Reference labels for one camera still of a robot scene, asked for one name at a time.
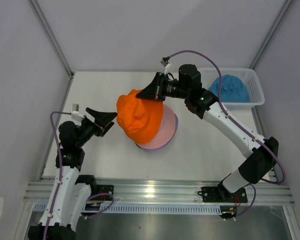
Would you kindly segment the orange bucket hat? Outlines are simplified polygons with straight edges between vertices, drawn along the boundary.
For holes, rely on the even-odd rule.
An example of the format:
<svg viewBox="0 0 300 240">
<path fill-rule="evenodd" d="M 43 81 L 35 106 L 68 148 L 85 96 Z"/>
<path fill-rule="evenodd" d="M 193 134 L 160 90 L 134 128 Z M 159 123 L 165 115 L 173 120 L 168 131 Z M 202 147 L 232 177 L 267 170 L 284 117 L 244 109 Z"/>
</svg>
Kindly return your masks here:
<svg viewBox="0 0 300 240">
<path fill-rule="evenodd" d="M 133 142 L 144 145 L 152 141 L 161 126 L 164 105 L 162 102 L 140 99 L 140 90 L 133 89 L 120 95 L 117 103 L 117 123 Z"/>
</svg>

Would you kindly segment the pink bucket hat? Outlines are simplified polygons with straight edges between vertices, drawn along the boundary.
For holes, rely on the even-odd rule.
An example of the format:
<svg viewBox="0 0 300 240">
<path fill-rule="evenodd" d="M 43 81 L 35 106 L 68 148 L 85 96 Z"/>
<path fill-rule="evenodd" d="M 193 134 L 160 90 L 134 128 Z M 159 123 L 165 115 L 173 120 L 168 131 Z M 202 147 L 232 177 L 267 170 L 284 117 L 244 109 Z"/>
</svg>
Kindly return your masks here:
<svg viewBox="0 0 300 240">
<path fill-rule="evenodd" d="M 176 119 L 175 112 L 167 105 L 163 105 L 163 116 L 159 130 L 155 137 L 146 144 L 137 144 L 147 149 L 158 148 L 164 145 L 174 134 Z"/>
</svg>

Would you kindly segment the purple bucket hat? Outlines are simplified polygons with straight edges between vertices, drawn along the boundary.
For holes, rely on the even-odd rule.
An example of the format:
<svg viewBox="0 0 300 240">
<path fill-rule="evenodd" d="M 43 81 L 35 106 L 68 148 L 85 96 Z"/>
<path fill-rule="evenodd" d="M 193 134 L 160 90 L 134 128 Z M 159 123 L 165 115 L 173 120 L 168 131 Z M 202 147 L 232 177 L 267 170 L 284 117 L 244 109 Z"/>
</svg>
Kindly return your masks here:
<svg viewBox="0 0 300 240">
<path fill-rule="evenodd" d="M 178 130 L 179 120 L 178 120 L 178 117 L 176 115 L 174 115 L 174 116 L 175 116 L 175 129 L 174 129 L 174 133 L 173 133 L 173 135 L 170 137 L 170 139 L 165 144 L 161 145 L 160 147 L 156 147 L 156 148 L 145 148 L 145 147 L 143 147 L 141 145 L 138 145 L 138 144 L 135 144 L 135 145 L 138 146 L 140 149 L 143 149 L 143 150 L 145 150 L 146 152 L 149 152 L 149 153 L 154 153 L 154 152 L 157 152 L 157 151 L 163 149 L 165 146 L 167 146 L 171 142 L 171 140 L 174 138 L 174 136 L 175 136 L 175 134 L 176 134 L 176 132 Z"/>
</svg>

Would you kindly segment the blue bucket hat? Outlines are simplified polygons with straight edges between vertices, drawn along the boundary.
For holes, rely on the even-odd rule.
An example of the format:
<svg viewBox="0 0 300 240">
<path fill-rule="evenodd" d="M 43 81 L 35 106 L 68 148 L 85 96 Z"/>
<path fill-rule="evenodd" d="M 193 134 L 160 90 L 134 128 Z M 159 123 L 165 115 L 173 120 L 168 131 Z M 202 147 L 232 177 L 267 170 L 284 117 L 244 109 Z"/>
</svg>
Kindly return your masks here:
<svg viewBox="0 0 300 240">
<path fill-rule="evenodd" d="M 216 78 L 208 90 L 215 96 L 219 96 L 221 89 L 221 101 L 225 103 L 249 103 L 250 97 L 247 87 L 242 80 L 234 75 L 223 75 L 220 84 L 220 79 Z"/>
</svg>

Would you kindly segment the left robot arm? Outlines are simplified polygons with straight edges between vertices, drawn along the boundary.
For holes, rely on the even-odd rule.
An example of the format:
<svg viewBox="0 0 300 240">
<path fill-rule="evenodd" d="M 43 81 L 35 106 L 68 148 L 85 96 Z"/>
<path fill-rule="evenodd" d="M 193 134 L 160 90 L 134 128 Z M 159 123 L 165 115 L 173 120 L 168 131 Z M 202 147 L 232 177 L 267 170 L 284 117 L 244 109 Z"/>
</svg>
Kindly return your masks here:
<svg viewBox="0 0 300 240">
<path fill-rule="evenodd" d="M 85 152 L 83 146 L 93 137 L 103 137 L 114 125 L 116 112 L 100 112 L 89 107 L 90 120 L 73 104 L 68 115 L 71 120 L 52 125 L 57 146 L 56 176 L 52 191 L 38 225 L 31 226 L 30 240 L 75 240 L 76 228 L 86 203 L 91 200 L 115 201 L 113 194 L 100 192 L 93 175 L 82 175 Z"/>
</svg>

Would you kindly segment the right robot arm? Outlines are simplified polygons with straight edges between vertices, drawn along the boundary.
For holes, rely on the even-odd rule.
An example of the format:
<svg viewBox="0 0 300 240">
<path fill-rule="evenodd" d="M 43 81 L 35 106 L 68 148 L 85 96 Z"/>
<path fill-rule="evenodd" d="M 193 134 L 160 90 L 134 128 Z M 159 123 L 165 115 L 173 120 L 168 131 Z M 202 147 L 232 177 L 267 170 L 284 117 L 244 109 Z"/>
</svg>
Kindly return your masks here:
<svg viewBox="0 0 300 240">
<path fill-rule="evenodd" d="M 183 99 L 191 113 L 217 128 L 240 150 L 245 161 L 217 186 L 223 202 L 231 201 L 241 188 L 257 184 L 276 164 L 278 141 L 253 133 L 233 117 L 220 99 L 203 87 L 201 73 L 194 64 L 180 66 L 177 80 L 157 72 L 136 97 L 157 102 L 167 97 Z"/>
</svg>

